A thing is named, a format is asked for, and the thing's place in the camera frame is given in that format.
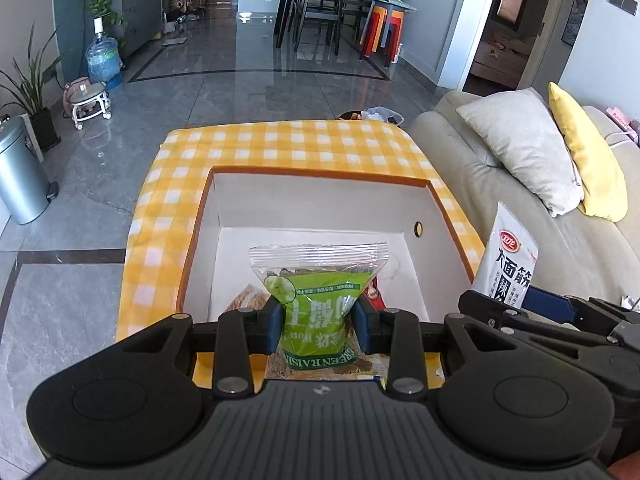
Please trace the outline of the green raisin snack bag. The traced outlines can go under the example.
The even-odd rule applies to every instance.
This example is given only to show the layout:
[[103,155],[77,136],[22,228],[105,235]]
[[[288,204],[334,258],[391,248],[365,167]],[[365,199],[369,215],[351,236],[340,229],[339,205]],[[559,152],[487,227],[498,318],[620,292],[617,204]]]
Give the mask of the green raisin snack bag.
[[390,258],[387,243],[264,245],[248,256],[284,307],[280,348],[288,368],[306,372],[357,361],[347,315]]

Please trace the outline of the white gluten snack packet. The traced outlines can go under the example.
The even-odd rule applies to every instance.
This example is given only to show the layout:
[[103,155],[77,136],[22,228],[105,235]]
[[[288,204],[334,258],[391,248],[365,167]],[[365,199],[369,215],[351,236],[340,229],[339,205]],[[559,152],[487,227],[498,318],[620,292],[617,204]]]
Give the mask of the white gluten snack packet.
[[510,209],[499,202],[472,289],[519,309],[538,259],[538,245]]

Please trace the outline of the orange cardboard storage box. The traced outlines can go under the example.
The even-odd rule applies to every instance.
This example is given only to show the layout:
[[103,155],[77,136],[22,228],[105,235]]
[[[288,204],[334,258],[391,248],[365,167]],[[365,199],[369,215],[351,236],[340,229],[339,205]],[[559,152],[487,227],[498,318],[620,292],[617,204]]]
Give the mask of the orange cardboard storage box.
[[260,245],[385,242],[378,274],[386,306],[425,322],[457,311],[473,272],[431,182],[210,170],[178,292],[178,311],[213,321],[260,281],[248,251]]

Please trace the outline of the beige sofa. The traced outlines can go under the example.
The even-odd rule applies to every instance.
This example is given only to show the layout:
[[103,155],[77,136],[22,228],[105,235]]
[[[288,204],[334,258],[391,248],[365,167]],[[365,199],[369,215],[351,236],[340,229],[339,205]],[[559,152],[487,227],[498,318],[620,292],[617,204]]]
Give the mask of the beige sofa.
[[592,106],[590,120],[612,144],[624,170],[629,209],[621,222],[588,217],[575,209],[551,217],[544,203],[492,157],[457,108],[476,101],[446,93],[418,116],[408,133],[444,180],[481,240],[488,240],[498,203],[504,203],[539,248],[533,284],[559,295],[597,297],[619,304],[639,297],[639,148],[625,142],[616,125]]

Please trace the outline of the yellow checkered tablecloth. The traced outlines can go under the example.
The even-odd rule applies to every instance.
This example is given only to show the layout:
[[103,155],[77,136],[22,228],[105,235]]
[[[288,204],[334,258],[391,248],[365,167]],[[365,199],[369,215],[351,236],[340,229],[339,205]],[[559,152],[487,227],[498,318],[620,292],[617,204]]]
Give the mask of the yellow checkered tablecloth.
[[213,321],[260,307],[260,245],[384,242],[386,307],[439,322],[484,247],[410,136],[382,122],[298,120],[178,129],[160,144],[134,212],[116,335],[166,316]]

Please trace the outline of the yellow cushion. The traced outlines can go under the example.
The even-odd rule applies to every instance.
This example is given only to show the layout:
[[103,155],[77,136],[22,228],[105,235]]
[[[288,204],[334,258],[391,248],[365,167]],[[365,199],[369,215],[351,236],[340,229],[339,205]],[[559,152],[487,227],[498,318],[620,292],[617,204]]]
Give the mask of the yellow cushion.
[[555,82],[548,83],[548,98],[582,179],[584,199],[579,209],[586,216],[623,220],[628,211],[626,180],[613,151],[579,103]]

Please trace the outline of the floor basket with bags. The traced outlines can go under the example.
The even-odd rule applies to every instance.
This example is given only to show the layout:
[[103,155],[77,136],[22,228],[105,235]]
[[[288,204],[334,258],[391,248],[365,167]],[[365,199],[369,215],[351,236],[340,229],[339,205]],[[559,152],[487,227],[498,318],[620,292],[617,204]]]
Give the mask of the floor basket with bags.
[[401,114],[382,106],[369,107],[365,110],[349,110],[341,114],[340,118],[341,120],[375,120],[395,126],[400,126],[405,121]]

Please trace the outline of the grey white cushion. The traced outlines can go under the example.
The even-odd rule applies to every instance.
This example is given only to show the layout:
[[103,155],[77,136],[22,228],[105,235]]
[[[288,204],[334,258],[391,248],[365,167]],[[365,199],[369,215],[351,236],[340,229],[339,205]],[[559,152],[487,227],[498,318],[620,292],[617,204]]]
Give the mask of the grey white cushion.
[[546,102],[533,89],[498,92],[457,108],[512,177],[553,217],[584,198],[582,178]]

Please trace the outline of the silver pedal trash bin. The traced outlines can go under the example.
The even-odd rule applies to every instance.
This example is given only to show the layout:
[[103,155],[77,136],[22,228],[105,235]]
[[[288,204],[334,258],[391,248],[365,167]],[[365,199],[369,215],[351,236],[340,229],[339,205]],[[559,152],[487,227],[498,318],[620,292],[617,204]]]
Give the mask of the silver pedal trash bin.
[[43,214],[58,197],[58,182],[49,181],[32,144],[23,117],[1,125],[1,199],[21,226]]

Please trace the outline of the potted green plant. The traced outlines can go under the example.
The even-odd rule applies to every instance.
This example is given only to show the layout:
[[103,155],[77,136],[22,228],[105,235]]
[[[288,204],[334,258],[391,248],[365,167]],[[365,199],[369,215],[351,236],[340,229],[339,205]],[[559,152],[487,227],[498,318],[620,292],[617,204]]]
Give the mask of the potted green plant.
[[23,70],[17,60],[12,60],[15,75],[10,75],[6,70],[1,71],[1,76],[6,80],[2,82],[1,89],[9,92],[13,100],[2,105],[5,108],[10,105],[21,107],[29,118],[32,130],[40,150],[45,153],[61,142],[56,133],[50,107],[44,102],[44,74],[55,69],[64,54],[59,54],[47,66],[43,65],[44,54],[56,35],[56,29],[49,36],[44,45],[35,50],[34,37],[35,25],[32,25],[28,37],[26,50],[27,65]]

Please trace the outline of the small white rolling stool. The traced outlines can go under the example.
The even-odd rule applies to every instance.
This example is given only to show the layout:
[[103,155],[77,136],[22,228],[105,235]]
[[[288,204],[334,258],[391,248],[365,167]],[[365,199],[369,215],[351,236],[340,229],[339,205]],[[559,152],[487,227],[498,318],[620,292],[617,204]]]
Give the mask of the small white rolling stool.
[[112,117],[111,100],[106,91],[106,85],[101,82],[82,84],[68,100],[70,102],[70,118],[75,128],[80,131],[88,120],[102,117],[109,120]]

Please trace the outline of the orange red stacked stools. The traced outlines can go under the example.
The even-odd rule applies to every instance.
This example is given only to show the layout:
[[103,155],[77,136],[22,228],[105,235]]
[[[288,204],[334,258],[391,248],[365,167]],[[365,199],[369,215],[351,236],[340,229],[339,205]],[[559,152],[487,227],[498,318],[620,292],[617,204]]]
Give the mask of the orange red stacked stools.
[[404,21],[403,10],[396,6],[373,3],[359,41],[360,58],[368,58],[372,53],[382,52],[386,67],[396,63],[399,58]]

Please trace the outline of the blue water jug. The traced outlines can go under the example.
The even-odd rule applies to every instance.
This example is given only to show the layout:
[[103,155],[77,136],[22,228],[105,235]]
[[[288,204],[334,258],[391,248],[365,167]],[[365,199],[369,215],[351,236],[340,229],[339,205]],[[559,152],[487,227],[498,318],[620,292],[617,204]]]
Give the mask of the blue water jug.
[[110,90],[122,82],[118,43],[104,32],[102,18],[95,18],[93,26],[94,38],[86,51],[88,77],[94,84],[102,82]]

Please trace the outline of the grey sideboard cabinet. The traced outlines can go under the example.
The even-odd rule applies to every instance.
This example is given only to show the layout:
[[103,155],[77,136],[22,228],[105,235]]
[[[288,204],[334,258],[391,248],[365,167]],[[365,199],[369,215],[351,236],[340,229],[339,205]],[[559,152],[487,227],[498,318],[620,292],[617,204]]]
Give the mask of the grey sideboard cabinet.
[[122,22],[113,27],[122,58],[129,58],[162,30],[162,0],[113,0]]

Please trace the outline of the dark dining table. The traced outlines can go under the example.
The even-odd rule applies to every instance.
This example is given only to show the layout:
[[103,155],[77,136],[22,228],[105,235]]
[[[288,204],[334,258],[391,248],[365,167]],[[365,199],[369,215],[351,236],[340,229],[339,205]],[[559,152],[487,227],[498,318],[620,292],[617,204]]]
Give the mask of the dark dining table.
[[[279,0],[273,25],[274,46],[278,49],[282,47],[285,35],[289,32],[292,34],[292,41],[294,42],[295,40],[295,25],[297,23],[295,7],[297,1]],[[396,8],[403,10],[405,13],[416,12],[416,8],[409,3],[409,0],[344,0],[342,26],[345,23],[345,18],[350,16],[354,21],[356,44],[359,44],[366,18],[373,3],[381,3],[383,6],[396,6]]]

